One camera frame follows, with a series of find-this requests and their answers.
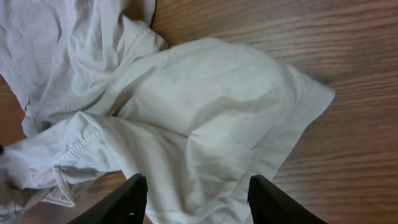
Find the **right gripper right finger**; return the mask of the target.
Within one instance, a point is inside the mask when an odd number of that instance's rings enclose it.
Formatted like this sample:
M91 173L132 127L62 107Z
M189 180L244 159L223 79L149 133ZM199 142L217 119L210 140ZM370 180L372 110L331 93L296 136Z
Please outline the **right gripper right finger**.
M250 178L248 204L253 224L326 224L262 175Z

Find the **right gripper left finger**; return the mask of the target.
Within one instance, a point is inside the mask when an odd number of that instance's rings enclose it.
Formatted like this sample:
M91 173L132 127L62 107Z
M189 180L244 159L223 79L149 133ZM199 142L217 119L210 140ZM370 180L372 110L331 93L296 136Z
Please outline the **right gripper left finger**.
M147 192L146 177L135 174L68 224L143 224Z

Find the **beige shorts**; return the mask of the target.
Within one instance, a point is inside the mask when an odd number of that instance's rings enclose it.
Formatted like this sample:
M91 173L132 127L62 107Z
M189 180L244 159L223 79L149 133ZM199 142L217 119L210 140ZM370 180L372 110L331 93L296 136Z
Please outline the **beige shorts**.
M1 153L1 222L73 207L99 177L141 173L153 223L248 223L334 91L248 45L167 47L154 1L2 1L1 75L26 138Z

